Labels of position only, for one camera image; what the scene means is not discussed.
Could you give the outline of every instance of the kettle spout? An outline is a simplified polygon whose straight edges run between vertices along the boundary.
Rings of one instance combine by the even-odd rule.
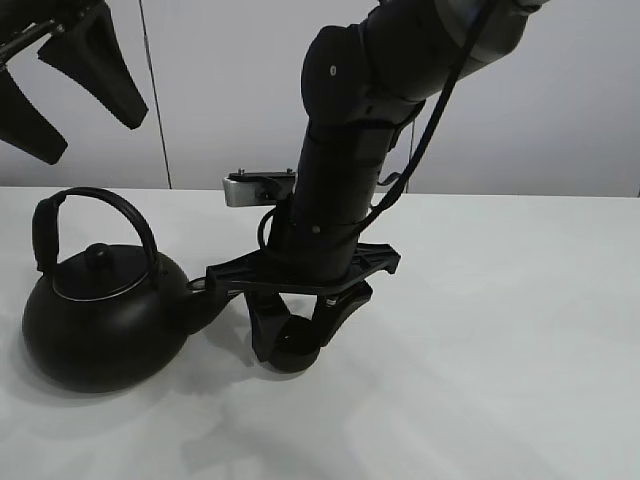
[[[178,318],[189,335],[198,333],[213,322],[237,294],[216,295],[209,290],[192,292],[178,306]]]

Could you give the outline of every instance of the black kettle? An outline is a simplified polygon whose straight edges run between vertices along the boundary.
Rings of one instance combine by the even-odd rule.
[[[142,246],[91,245],[58,264],[58,209],[70,195],[116,208]],[[150,377],[216,313],[210,296],[192,291],[180,267],[158,252],[140,212],[108,190],[72,188],[41,201],[33,249],[43,276],[27,301],[22,332],[36,366],[67,389],[111,392]]]

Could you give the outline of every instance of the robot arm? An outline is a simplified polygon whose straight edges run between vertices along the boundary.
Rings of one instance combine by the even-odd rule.
[[[22,1],[0,0],[0,27],[6,25],[3,6]],[[390,246],[359,244],[358,238],[400,195],[456,81],[510,53],[528,16],[546,1],[384,0],[360,24],[324,28],[302,73],[309,125],[295,191],[291,172],[237,175],[232,188],[251,192],[252,184],[260,184],[255,204],[275,201],[276,208],[260,223],[260,250],[210,266],[203,281],[190,284],[205,299],[203,322],[244,294],[258,359],[290,372],[309,367],[346,319],[370,300],[366,278],[380,270],[395,272],[400,256]],[[38,13],[40,24],[29,27],[31,17],[16,15],[11,17],[15,31],[0,31],[0,97],[4,87],[17,99],[0,110],[0,138],[53,163],[64,150],[59,139],[56,144],[57,132],[2,71],[6,60],[34,38],[53,32],[40,58],[89,89],[126,124],[139,124],[146,107],[120,55],[106,4],[48,0],[41,5],[53,10]],[[391,197],[368,214],[387,153],[425,100],[440,90],[407,170]],[[49,132],[38,148],[33,135],[25,134],[30,125],[39,126],[37,138],[46,140]],[[270,218],[266,244],[262,234]],[[311,321],[292,315],[283,293],[317,297]]]
[[[461,77],[512,52],[545,1],[493,1]],[[387,0],[360,24],[326,27],[312,43],[302,73],[309,126],[297,186],[269,243],[304,278],[330,282],[348,270],[387,153],[444,87],[485,4]]]

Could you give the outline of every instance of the wire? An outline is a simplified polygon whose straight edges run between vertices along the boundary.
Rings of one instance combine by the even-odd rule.
[[[471,57],[471,52],[473,51],[476,43],[478,43],[478,40],[480,39],[484,28],[489,22],[491,15],[496,9],[498,2],[499,0],[487,0],[480,9],[478,16],[471,24],[471,27],[469,28],[469,32],[467,34],[467,38],[460,51],[460,55],[451,65],[451,70],[449,72],[447,80],[445,81],[442,92],[438,97],[436,106],[431,113],[431,117],[429,118],[429,122],[427,123],[424,133],[420,138],[420,142],[418,143],[415,152],[411,156],[409,163],[405,167],[404,171],[399,175],[391,189],[385,194],[380,203],[372,208],[371,213],[369,213],[369,215],[367,215],[364,220],[354,225],[354,229],[349,235],[346,235],[344,238],[338,240],[333,244],[327,245],[325,247],[320,247],[316,249],[315,252],[331,251],[353,241],[355,238],[360,236],[360,234],[362,234],[362,232],[364,232],[369,226],[371,226],[371,224],[375,222],[380,217],[380,215],[382,215],[382,213],[384,213],[386,210],[389,210],[398,202],[398,200],[400,200],[400,197],[402,197],[402,194],[406,190],[406,186],[408,185],[409,180],[420,165],[424,154],[426,153],[429,145],[431,144],[431,141],[433,140],[438,125],[440,124],[440,120],[442,120],[442,117],[444,115],[444,111],[449,103],[449,100],[451,99],[451,96],[453,95],[453,91],[455,90],[458,80],[460,80],[462,72],[464,71],[467,60]],[[267,213],[267,215],[265,215],[260,222],[260,226],[258,227],[258,243],[261,250],[267,252],[270,256],[275,255],[277,257],[281,257],[275,252],[272,252],[271,249],[266,246],[264,241],[264,230],[266,224],[274,215],[275,209]]]
[[[378,186],[388,187],[390,185],[393,185],[399,178],[400,178],[400,174],[398,172],[393,172],[387,178],[385,178],[381,182],[378,182]]]
[[[149,43],[149,34],[147,31],[147,18],[144,13],[143,0],[138,0],[140,7],[140,19],[142,21],[142,35],[144,39],[144,49],[147,55],[147,67],[151,77],[151,89],[153,90],[153,100],[156,104],[156,117],[158,119],[158,128],[160,133],[160,144],[162,145],[162,155],[164,157],[164,170],[167,176],[167,186],[169,190],[173,190],[173,180],[171,178],[171,167],[169,165],[169,153],[167,150],[167,139],[164,132],[164,124],[162,123],[162,114],[160,112],[160,100],[158,98],[158,85],[156,82],[155,71],[153,70],[153,61],[151,59],[151,44]]]
[[[411,122],[411,148],[409,148],[409,158],[408,162],[411,161],[411,156],[413,155],[413,147],[416,146],[416,121]],[[407,188],[404,189],[404,193],[409,193],[409,189],[411,188],[410,182],[407,182]]]

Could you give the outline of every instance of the white table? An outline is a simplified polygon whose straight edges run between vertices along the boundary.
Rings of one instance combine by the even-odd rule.
[[[238,299],[156,377],[87,397],[39,379],[19,342],[31,215],[53,191],[0,189],[2,480],[640,478],[636,200],[408,196],[365,235],[403,254],[398,273],[372,277],[305,374],[256,364]],[[255,247],[261,209],[121,193],[192,277]],[[65,255],[136,241],[89,199],[61,230]]]

